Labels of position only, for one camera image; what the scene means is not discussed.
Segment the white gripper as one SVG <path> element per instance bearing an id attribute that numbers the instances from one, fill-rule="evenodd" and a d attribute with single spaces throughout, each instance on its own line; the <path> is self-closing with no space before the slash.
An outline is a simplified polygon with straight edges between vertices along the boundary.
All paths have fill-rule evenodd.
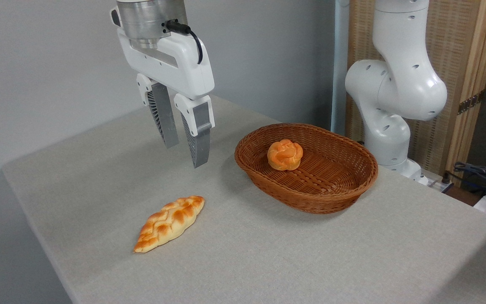
<path id="1" fill-rule="evenodd" d="M 208 162 L 214 77 L 208 52 L 192 35 L 166 27 L 168 21 L 187 24 L 184 8 L 113 8 L 112 23 L 127 63 L 136 77 L 143 104 L 150 110 L 166 148 L 179 144 L 168 88 L 180 111 L 193 167 Z"/>

